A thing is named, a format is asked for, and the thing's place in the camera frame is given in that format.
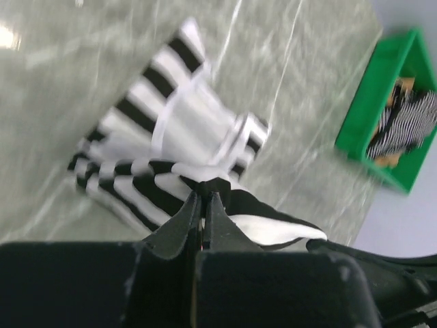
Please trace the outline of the wide black white striped tank top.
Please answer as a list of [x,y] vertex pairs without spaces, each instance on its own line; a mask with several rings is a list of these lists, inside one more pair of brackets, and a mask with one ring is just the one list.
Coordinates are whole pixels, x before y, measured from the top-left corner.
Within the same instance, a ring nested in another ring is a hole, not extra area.
[[80,140],[68,164],[75,186],[142,232],[159,229],[197,191],[217,192],[226,215],[263,248],[326,239],[240,184],[270,128],[254,113],[228,109],[209,74],[199,25],[188,18]]

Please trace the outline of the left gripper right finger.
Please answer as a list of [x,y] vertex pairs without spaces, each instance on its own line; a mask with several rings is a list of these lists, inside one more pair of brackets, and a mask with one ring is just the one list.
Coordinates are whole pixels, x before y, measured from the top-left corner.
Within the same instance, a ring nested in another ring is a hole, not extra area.
[[225,212],[219,193],[209,195],[202,237],[206,254],[262,254],[256,245]]

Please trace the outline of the thin striped tank top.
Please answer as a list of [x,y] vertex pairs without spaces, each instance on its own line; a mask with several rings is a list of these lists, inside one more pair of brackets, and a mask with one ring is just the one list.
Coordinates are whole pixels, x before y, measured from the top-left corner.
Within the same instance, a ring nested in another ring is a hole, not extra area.
[[436,92],[413,89],[394,123],[398,141],[407,146],[404,154],[421,147],[436,127]]

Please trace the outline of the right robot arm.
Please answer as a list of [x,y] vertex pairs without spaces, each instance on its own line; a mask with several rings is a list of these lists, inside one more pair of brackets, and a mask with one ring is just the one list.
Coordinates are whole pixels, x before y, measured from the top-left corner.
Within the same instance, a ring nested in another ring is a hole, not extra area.
[[394,258],[331,241],[311,240],[310,252],[354,259],[367,278],[383,327],[436,326],[436,255]]

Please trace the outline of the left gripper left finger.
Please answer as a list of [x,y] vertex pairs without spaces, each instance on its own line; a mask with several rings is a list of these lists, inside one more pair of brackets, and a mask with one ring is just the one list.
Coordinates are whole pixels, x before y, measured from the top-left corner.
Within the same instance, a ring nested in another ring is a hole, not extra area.
[[175,216],[146,238],[139,281],[143,327],[190,327],[202,200],[192,192]]

